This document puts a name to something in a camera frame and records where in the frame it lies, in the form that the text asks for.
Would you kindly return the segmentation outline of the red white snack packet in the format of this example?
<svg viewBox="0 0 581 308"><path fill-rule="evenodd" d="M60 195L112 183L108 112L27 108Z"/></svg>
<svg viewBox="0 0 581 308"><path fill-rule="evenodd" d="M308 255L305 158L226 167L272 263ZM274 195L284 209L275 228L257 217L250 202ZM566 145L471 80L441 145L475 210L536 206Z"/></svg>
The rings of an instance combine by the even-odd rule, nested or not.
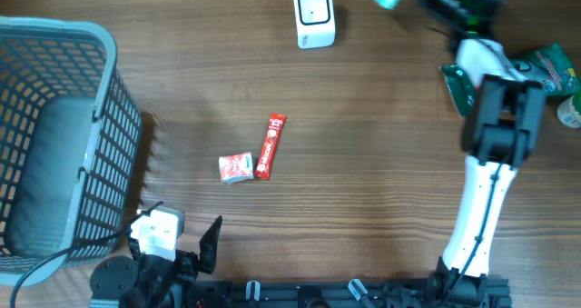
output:
<svg viewBox="0 0 581 308"><path fill-rule="evenodd" d="M251 153L221 156L219 171L221 181L226 184L252 179L254 171Z"/></svg>

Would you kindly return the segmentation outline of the green 3M package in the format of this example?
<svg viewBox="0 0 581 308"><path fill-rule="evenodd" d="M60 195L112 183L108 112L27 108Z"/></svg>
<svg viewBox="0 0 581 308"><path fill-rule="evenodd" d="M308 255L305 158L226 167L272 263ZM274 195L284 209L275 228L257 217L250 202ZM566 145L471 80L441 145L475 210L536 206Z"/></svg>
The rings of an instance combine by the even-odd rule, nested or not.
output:
<svg viewBox="0 0 581 308"><path fill-rule="evenodd" d="M508 60L525 78L541 83L546 96L568 96L580 90L580 79L558 43L513 55ZM477 97L477 88L457 65L442 65L439 70L458 113L466 117Z"/></svg>

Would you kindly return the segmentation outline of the red stick sachet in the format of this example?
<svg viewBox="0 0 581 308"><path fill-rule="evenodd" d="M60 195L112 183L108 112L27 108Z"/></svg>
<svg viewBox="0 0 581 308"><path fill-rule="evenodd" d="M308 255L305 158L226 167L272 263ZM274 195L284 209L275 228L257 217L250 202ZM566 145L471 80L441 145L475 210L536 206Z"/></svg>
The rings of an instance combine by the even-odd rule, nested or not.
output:
<svg viewBox="0 0 581 308"><path fill-rule="evenodd" d="M281 130L286 122L287 116L284 114L272 113L269 119L265 139L258 158L255 176L262 180L269 180L274 155L281 138Z"/></svg>

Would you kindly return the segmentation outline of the green lid jar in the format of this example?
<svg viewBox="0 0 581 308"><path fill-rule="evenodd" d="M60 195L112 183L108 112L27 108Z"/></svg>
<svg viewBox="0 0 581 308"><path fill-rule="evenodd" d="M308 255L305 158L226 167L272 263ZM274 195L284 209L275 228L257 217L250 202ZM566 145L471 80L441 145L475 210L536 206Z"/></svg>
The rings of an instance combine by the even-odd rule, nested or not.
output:
<svg viewBox="0 0 581 308"><path fill-rule="evenodd" d="M580 127L580 93L567 98L558 108L557 117L559 121L570 128Z"/></svg>

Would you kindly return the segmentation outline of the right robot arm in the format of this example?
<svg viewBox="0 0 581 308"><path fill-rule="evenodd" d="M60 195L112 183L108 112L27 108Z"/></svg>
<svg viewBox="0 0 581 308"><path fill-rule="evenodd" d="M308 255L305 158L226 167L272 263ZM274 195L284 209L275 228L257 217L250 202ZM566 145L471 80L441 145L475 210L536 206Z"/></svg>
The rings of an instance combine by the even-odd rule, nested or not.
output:
<svg viewBox="0 0 581 308"><path fill-rule="evenodd" d="M488 279L490 247L518 168L535 148L546 95L510 63L492 35L502 0L417 0L449 26L457 66L477 88L461 149L465 183L456 224L422 290L426 307L497 307Z"/></svg>

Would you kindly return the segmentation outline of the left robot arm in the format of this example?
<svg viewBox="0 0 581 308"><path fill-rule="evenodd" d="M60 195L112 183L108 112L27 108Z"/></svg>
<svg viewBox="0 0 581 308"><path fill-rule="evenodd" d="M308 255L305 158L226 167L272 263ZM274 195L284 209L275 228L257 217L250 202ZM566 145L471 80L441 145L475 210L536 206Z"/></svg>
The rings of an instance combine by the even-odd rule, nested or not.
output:
<svg viewBox="0 0 581 308"><path fill-rule="evenodd" d="M199 241L200 251L179 250L170 261L158 255L139 253L135 240L132 255L115 256L100 263L90 278L89 306L117 308L179 307L182 290L200 273L213 273L216 265L222 217L218 216Z"/></svg>

